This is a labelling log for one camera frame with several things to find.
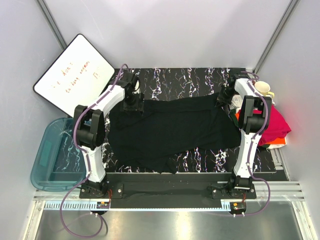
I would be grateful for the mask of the black t-shirt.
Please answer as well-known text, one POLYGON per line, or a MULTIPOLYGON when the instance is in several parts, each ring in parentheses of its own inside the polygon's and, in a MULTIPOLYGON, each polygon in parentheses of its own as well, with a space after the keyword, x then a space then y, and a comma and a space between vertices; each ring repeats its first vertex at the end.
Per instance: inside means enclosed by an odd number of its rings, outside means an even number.
POLYGON ((217 103, 218 94, 171 101, 145 100, 143 112, 123 111, 118 103, 109 113, 110 147, 123 166, 175 173, 170 158, 191 149, 238 147, 241 134, 217 103))

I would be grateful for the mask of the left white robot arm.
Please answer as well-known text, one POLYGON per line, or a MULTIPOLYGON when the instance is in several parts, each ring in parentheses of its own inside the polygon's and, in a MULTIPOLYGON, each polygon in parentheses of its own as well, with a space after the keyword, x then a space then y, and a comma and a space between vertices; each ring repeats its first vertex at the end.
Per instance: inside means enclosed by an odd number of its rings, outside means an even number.
POLYGON ((90 192, 97 198, 108 193, 107 184, 102 182, 106 176, 101 153, 106 138, 105 117, 118 104, 125 112, 143 112, 144 94, 134 73, 125 73, 122 80, 117 77, 91 105, 78 105, 74 110, 73 142, 84 156, 85 180, 93 182, 90 192))

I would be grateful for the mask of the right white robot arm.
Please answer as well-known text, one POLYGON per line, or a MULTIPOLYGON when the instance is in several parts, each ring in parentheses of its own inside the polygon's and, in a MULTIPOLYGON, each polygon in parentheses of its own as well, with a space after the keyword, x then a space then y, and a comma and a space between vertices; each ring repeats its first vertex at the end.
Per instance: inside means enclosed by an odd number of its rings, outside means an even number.
POLYGON ((255 79, 231 74, 221 87, 217 97, 217 106, 231 104, 234 95, 242 98, 242 105, 238 118, 241 133, 240 149, 234 175, 242 179, 252 177, 252 168, 256 149, 263 132, 268 128, 272 109, 272 98, 262 95, 254 85, 255 79))

